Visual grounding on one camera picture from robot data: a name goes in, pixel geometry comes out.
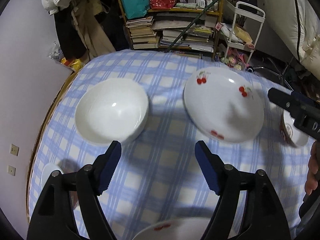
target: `blue and white checkered tablecloth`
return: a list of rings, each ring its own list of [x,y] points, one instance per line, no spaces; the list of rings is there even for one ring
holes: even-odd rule
[[[110,77],[137,81],[149,96],[150,112],[145,130],[123,145],[122,157],[109,189],[99,197],[101,207],[118,239],[132,239],[143,228],[175,217],[211,217],[218,197],[210,191],[194,154],[204,140],[224,163],[240,171],[264,169],[284,207],[290,227],[299,223],[298,208],[312,139],[300,149],[286,145],[279,133],[281,109],[270,104],[268,89],[278,84],[254,74],[240,72],[257,90],[265,120],[259,135],[243,144],[228,144],[204,136],[189,118],[182,101],[187,79],[197,69],[215,66],[192,57],[171,53],[123,50],[95,58],[78,74],[50,120],[36,156],[29,192],[32,214],[41,193],[41,172],[47,163],[66,172],[77,171],[105,153],[106,147],[86,143],[76,133],[74,113],[82,95]],[[245,197],[241,194],[234,228],[239,228]],[[80,208],[75,209],[79,232],[87,236]]]

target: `human hand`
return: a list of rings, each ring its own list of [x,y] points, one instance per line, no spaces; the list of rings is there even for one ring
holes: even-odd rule
[[[307,195],[310,195],[312,191],[318,187],[318,181],[316,180],[316,177],[315,177],[319,169],[316,152],[317,152],[317,141],[313,143],[310,151],[311,157],[308,163],[309,171],[307,174],[307,182],[304,186],[304,190],[307,193]]]

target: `wall socket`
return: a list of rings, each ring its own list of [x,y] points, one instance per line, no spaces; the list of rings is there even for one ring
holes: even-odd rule
[[[18,152],[19,152],[19,147],[12,144],[10,148],[10,153],[12,155],[18,156]]]
[[[16,176],[16,168],[8,165],[8,173],[12,176]]]

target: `blue gripper pad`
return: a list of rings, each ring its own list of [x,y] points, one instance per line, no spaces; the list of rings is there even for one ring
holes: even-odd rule
[[[226,181],[223,161],[218,155],[211,153],[204,141],[196,143],[195,155],[209,189],[220,195]]]
[[[113,141],[104,155],[106,155],[106,163],[100,173],[98,185],[98,193],[100,195],[109,187],[113,173],[115,172],[115,169],[121,157],[121,144],[118,141]]]

